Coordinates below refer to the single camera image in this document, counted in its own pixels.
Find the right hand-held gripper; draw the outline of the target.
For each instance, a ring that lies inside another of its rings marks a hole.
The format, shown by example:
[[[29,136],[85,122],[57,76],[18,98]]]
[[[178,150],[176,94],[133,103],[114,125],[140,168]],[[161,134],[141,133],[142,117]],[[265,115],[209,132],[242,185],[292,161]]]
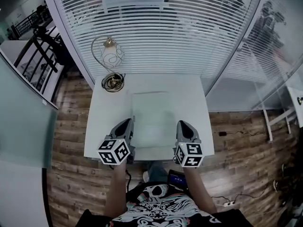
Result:
[[[186,121],[177,123],[174,162],[182,167],[200,167],[204,159],[202,141],[197,130]]]

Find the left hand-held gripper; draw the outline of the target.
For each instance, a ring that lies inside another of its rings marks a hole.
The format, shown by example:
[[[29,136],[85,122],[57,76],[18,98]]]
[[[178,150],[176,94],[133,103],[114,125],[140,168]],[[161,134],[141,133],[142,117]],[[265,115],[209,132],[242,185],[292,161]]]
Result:
[[[104,165],[120,165],[123,162],[132,164],[135,147],[131,145],[134,135],[135,115],[117,124],[101,141],[98,155]]]

